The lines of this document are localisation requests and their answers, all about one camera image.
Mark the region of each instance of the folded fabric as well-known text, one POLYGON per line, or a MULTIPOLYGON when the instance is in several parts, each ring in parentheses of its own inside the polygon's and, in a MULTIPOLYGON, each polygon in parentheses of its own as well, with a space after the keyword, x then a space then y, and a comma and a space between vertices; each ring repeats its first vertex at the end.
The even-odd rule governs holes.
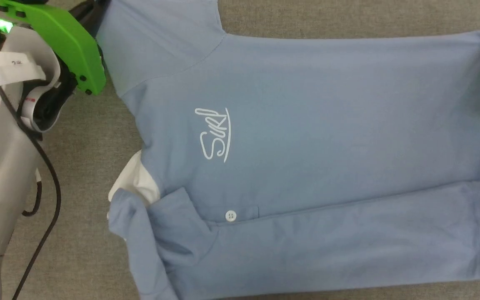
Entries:
POLYGON ((216 0, 113 0, 98 40, 143 140, 109 211, 142 299, 480 279, 480 31, 252 38, 216 0))

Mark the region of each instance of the white tag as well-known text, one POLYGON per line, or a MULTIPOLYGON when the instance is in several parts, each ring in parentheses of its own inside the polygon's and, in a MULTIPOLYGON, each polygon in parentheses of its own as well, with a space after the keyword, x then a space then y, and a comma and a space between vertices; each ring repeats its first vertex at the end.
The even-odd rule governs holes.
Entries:
POLYGON ((34 79, 45 80, 45 73, 26 54, 0 52, 0 86, 34 79))

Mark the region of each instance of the black cable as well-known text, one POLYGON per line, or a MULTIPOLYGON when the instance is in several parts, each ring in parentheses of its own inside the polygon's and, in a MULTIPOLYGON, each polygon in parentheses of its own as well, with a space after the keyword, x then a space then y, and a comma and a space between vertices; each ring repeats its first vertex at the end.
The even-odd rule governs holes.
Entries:
POLYGON ((29 128, 21 120, 21 117, 18 116, 18 114, 16 113, 16 110, 12 106, 10 100, 8 100, 8 97, 5 94, 5 91, 3 91, 3 88, 1 88, 1 87, 0 87, 0 96, 1 96, 2 102, 5 104, 8 111, 11 113, 12 117, 16 121, 17 126, 23 131, 23 133, 25 133, 27 138, 31 141, 32 145, 36 148, 36 150, 38 151, 38 153, 40 154, 40 156, 44 160, 46 166, 49 169, 49 172, 51 173, 51 177, 53 178, 53 183, 55 184, 55 193, 57 194, 57 201, 56 201, 56 205, 55 205, 55 213, 53 214, 53 219, 51 220, 51 223, 49 224, 46 232, 44 233, 44 236, 40 240, 40 243, 38 243, 38 247, 36 247, 36 250, 35 250, 34 254, 32 255, 31 260, 29 261, 29 264, 27 265, 27 268, 25 269, 25 272, 23 273, 23 276, 21 277, 20 283, 17 285, 14 296, 12 297, 12 300, 16 300, 18 295, 21 292, 23 284, 25 283, 29 273, 31 272, 33 264, 36 261, 36 258, 40 254, 40 251, 42 250, 42 247, 44 246, 44 243, 48 239, 51 231, 53 230, 53 228, 55 227, 55 224, 57 223, 57 220, 58 220, 59 214, 60 214, 62 196, 61 196, 61 191, 60 191, 59 178, 57 177, 57 172, 55 171, 55 168, 51 164, 51 161, 49 160, 48 155, 46 154, 44 149, 42 149, 42 146, 40 146, 38 141, 35 139, 35 136, 32 133, 32 131, 29 130, 29 128))
POLYGON ((32 217, 36 215, 38 209, 40 208, 40 202, 42 201, 42 182, 36 182, 36 200, 35 206, 32 208, 32 211, 24 210, 21 215, 24 217, 32 217))

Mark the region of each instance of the gray fabric surface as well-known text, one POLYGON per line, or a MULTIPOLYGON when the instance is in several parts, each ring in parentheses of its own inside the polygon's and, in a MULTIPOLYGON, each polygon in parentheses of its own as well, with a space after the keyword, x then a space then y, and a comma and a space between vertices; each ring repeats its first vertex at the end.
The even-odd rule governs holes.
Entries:
MULTIPOLYGON (((77 2, 51 4, 70 8, 77 2)), ((227 32, 273 38, 375 38, 480 29, 476 0, 221 0, 220 11, 227 32)), ((140 148, 140 138, 112 85, 100 96, 77 92, 46 136, 45 148, 59 173, 63 208, 21 298, 136 299, 124 242, 108 232, 105 217, 107 192, 140 148)), ((3 268, 4 299, 11 298, 55 207, 48 173, 45 167, 40 170, 45 182, 42 207, 38 215, 21 218, 15 229, 3 268)), ((249 299, 480 299, 480 281, 249 299)))

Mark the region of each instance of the shirt button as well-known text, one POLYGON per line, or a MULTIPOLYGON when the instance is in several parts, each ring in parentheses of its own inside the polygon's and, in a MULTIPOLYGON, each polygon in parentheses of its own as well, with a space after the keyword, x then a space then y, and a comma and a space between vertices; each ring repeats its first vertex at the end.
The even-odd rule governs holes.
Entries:
POLYGON ((236 220, 236 212, 234 210, 229 210, 225 213, 225 220, 227 222, 234 222, 236 220))

